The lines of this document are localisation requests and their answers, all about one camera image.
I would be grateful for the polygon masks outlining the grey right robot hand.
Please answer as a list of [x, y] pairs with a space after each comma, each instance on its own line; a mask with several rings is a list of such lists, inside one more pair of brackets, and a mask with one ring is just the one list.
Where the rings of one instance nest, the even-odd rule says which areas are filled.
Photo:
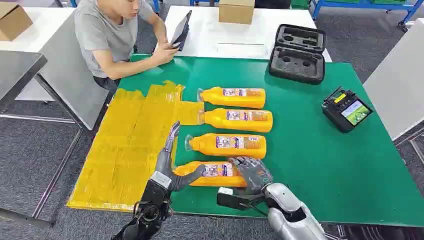
[[228, 161], [237, 168], [245, 180], [247, 187], [242, 190], [245, 195], [258, 195], [274, 181], [272, 174], [259, 158], [234, 156], [229, 157]]

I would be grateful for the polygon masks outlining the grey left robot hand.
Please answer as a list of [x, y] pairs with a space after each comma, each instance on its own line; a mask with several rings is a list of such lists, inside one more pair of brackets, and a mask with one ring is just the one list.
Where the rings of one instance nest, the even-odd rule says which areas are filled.
[[194, 171], [189, 174], [180, 176], [173, 172], [172, 165], [172, 151], [174, 141], [176, 140], [180, 131], [180, 121], [177, 120], [170, 128], [169, 135], [166, 138], [164, 147], [159, 151], [156, 160], [155, 171], [151, 178], [167, 190], [171, 192], [178, 192], [193, 183], [202, 176], [205, 170], [205, 165], [200, 164]]

